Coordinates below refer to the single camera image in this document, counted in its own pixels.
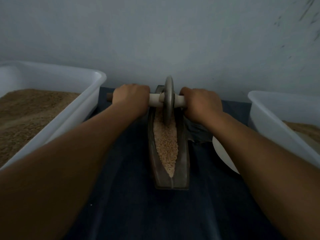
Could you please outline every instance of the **white handle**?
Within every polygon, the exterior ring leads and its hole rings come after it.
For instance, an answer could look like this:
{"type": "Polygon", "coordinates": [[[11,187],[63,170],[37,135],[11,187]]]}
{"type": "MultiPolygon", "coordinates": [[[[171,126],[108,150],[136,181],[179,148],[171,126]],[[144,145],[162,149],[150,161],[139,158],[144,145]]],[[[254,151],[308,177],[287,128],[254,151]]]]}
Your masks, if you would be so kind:
{"type": "MultiPolygon", "coordinates": [[[[150,93],[149,106],[150,107],[163,107],[163,102],[165,100],[165,94],[150,93]]],[[[174,94],[174,108],[186,108],[186,101],[184,96],[174,94]]]]}

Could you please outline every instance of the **metal disc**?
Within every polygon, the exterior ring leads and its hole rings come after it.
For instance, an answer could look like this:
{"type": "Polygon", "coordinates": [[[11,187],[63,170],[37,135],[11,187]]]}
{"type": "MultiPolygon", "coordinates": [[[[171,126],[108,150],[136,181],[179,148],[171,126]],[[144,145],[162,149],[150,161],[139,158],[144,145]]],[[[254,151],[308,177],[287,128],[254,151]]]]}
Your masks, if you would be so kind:
{"type": "Polygon", "coordinates": [[[167,76],[164,85],[163,123],[170,124],[171,114],[174,110],[174,82],[171,76],[167,76]]]}

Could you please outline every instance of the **handle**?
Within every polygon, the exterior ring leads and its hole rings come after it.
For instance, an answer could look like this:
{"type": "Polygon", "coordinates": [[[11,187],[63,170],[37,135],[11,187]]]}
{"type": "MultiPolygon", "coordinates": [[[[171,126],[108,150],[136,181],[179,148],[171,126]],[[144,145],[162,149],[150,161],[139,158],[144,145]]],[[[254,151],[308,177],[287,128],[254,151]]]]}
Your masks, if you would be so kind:
{"type": "MultiPolygon", "coordinates": [[[[108,102],[112,102],[113,99],[113,93],[107,93],[106,94],[106,100],[108,102]]],[[[150,107],[157,107],[161,108],[163,107],[163,102],[165,100],[165,94],[164,93],[150,93],[149,98],[149,106],[150,107]]],[[[186,108],[186,101],[184,100],[184,96],[174,94],[174,107],[182,107],[186,108]]]]}

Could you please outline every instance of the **blue cloth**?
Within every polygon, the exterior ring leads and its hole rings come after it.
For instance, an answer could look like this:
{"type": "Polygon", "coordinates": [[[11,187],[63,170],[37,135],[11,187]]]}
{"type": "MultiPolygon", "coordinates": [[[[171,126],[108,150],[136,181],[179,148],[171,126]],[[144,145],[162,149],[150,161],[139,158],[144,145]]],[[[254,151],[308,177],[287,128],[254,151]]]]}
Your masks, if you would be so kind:
{"type": "MultiPolygon", "coordinates": [[[[101,88],[93,115],[110,103],[101,88]]],[[[250,104],[223,101],[246,124],[250,104]]],[[[65,239],[283,239],[240,175],[212,143],[189,141],[190,187],[156,190],[148,154],[147,117],[134,122],[106,155],[90,198],[65,239]]]]}

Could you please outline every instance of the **white wall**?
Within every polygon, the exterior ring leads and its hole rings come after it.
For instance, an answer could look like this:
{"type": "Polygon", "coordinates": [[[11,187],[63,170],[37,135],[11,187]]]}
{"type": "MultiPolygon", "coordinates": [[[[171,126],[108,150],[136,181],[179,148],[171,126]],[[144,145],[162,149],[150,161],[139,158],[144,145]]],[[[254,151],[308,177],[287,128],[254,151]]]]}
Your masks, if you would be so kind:
{"type": "Polygon", "coordinates": [[[320,0],[0,0],[0,59],[98,69],[109,87],[154,90],[171,74],[176,92],[235,101],[320,95],[319,11],[320,0]]]}

